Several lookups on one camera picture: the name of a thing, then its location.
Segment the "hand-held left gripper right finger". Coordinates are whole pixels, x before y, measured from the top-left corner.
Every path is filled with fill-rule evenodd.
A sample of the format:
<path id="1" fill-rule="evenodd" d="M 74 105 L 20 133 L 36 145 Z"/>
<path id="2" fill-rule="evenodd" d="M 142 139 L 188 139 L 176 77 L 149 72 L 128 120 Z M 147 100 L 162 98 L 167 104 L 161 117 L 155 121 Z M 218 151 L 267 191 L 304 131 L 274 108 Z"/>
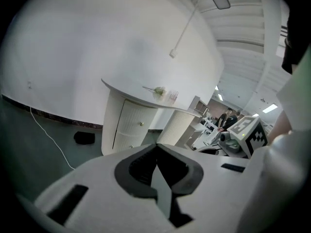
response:
<path id="1" fill-rule="evenodd" d="M 246 200 L 240 182 L 249 161 L 162 144 L 156 151 L 172 193 L 173 217 L 161 233 L 236 233 Z"/>

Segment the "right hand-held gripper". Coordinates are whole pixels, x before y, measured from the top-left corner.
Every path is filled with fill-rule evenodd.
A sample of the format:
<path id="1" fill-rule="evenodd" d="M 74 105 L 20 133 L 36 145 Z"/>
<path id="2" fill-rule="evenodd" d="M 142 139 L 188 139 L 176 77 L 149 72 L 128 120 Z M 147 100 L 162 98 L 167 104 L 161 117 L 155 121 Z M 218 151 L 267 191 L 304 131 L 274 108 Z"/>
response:
<path id="1" fill-rule="evenodd" d="M 268 144 L 265 129 L 259 117 L 245 116 L 237 123 L 220 133 L 218 145 L 229 157 L 251 158 L 254 151 Z M 220 148 L 202 147 L 196 149 L 210 155 L 218 155 Z"/>

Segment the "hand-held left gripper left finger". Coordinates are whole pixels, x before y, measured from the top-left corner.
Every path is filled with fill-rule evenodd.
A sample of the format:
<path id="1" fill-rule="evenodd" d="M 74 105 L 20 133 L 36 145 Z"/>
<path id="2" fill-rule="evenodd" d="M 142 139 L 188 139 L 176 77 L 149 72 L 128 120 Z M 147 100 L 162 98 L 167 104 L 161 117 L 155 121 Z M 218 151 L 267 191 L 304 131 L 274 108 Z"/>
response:
<path id="1" fill-rule="evenodd" d="M 165 218 L 154 199 L 129 195 L 117 183 L 116 165 L 138 153 L 140 146 L 91 159 L 52 183 L 35 200 L 47 214 L 75 185 L 88 188 L 65 222 L 78 233 L 168 233 L 174 226 Z"/>

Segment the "large white drawer wooden inside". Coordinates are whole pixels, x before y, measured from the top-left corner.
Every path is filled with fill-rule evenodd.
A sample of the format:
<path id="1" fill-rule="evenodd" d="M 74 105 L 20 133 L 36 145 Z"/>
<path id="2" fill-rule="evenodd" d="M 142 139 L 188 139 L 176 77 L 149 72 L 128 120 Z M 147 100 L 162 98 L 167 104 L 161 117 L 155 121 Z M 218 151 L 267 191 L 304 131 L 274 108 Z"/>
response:
<path id="1" fill-rule="evenodd" d="M 117 132 L 113 144 L 113 151 L 120 152 L 126 149 L 139 147 L 144 138 L 144 135 L 133 136 Z"/>

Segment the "white kidney-shaped desk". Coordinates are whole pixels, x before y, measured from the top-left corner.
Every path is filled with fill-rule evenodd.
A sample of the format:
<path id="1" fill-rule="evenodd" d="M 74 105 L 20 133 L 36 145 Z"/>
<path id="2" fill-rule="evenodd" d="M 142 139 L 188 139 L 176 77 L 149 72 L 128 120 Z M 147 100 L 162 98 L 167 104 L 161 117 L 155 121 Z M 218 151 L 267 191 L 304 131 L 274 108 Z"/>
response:
<path id="1" fill-rule="evenodd" d="M 102 82 L 109 88 L 109 96 L 104 114 L 102 131 L 102 154 L 109 155 L 115 153 L 113 144 L 117 133 L 117 126 L 121 116 L 123 104 L 126 100 L 139 105 L 172 110 L 173 114 L 168 120 L 157 143 L 175 145 L 186 131 L 190 123 L 199 114 L 183 104 L 168 102 L 168 94 L 157 100 L 153 94 L 143 88 L 143 85 L 128 78 L 102 79 Z"/>

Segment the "person's right forearm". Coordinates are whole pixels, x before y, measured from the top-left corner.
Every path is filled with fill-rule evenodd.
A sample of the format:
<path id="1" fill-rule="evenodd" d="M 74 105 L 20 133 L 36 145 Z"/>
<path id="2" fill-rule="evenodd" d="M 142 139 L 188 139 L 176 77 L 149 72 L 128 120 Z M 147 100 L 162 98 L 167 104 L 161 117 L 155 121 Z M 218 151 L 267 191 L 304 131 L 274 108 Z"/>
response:
<path id="1" fill-rule="evenodd" d="M 311 50 L 311 44 L 309 44 L 307 46 L 306 51 L 304 52 L 304 54 L 302 55 L 302 57 L 300 58 L 299 61 L 294 61 L 294 60 L 288 60 L 288 59 L 284 59 L 283 64 L 282 64 L 282 68 L 288 72 L 289 74 L 293 75 L 293 73 L 299 68 L 299 65 L 301 64 L 301 62 L 303 61 L 304 57 L 307 56 L 309 54 L 309 51 Z M 270 131 L 270 133 L 268 133 L 268 144 L 272 144 L 272 142 L 280 135 L 283 134 L 288 134 L 289 131 L 292 130 L 292 126 L 291 123 L 285 113 L 285 111 L 282 111 L 276 122 L 274 127 L 272 128 L 272 130 Z"/>

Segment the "small white drawer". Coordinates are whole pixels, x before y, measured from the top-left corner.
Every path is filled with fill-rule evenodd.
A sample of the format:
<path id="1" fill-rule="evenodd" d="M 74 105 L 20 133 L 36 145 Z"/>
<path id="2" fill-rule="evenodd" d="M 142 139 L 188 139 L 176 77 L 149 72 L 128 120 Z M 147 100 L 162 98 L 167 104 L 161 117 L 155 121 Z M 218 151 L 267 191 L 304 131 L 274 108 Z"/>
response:
<path id="1" fill-rule="evenodd" d="M 146 135 L 157 111 L 157 108 L 126 100 L 122 107 L 117 132 L 129 136 Z"/>

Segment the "grey wooden desk with hutch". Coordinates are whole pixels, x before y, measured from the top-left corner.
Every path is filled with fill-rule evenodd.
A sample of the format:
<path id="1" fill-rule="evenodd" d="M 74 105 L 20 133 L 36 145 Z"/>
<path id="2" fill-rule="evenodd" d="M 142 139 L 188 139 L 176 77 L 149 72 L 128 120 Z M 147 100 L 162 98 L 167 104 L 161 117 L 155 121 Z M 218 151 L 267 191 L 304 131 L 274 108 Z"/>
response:
<path id="1" fill-rule="evenodd" d="M 199 117 L 195 117 L 189 125 L 190 137 L 186 142 L 186 146 L 192 150 L 196 150 L 194 146 L 195 142 L 201 137 L 201 135 L 210 135 L 216 127 L 212 115 L 209 113 L 209 107 L 198 96 L 195 96 L 190 108 L 194 109 L 199 114 Z"/>

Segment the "clear plastic holder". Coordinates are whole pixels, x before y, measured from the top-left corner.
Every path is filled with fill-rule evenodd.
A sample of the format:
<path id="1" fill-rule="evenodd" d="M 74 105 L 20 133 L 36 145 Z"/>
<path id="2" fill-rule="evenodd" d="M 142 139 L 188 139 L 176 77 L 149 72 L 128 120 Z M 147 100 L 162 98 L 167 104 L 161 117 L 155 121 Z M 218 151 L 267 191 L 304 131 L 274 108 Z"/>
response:
<path id="1" fill-rule="evenodd" d="M 174 104 L 175 101 L 177 100 L 178 95 L 179 95 L 179 92 L 178 92 L 178 91 L 171 90 L 171 91 L 168 93 L 168 102 L 171 103 L 171 104 Z"/>

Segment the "pale artificial flower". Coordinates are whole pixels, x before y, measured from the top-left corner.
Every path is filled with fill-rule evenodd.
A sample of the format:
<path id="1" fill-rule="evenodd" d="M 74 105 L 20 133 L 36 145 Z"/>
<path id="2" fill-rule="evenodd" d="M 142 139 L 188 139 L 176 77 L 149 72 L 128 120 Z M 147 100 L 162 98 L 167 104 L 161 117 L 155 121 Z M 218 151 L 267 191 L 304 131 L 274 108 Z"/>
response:
<path id="1" fill-rule="evenodd" d="M 161 87 L 161 86 L 158 86 L 155 88 L 149 88 L 149 87 L 143 86 L 143 88 L 151 92 L 153 94 L 153 97 L 157 100 L 163 99 L 167 93 L 165 87 Z"/>

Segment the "person's black clothing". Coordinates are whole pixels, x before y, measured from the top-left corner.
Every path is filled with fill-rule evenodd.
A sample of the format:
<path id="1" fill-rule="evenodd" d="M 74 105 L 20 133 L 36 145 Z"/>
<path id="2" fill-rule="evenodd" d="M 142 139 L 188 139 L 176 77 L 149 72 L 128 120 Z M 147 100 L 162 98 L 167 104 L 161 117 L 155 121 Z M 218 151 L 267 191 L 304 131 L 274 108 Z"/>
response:
<path id="1" fill-rule="evenodd" d="M 292 74 L 311 44 L 311 24 L 299 7 L 290 7 L 282 68 Z"/>

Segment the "black object by wall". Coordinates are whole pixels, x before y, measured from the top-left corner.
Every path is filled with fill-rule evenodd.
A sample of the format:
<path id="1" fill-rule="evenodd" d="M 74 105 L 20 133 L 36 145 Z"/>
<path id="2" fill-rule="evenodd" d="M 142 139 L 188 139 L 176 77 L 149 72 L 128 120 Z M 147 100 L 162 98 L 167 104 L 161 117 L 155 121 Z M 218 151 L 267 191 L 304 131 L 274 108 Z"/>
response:
<path id="1" fill-rule="evenodd" d="M 95 143 L 94 133 L 76 132 L 73 138 L 80 145 L 91 145 Z"/>

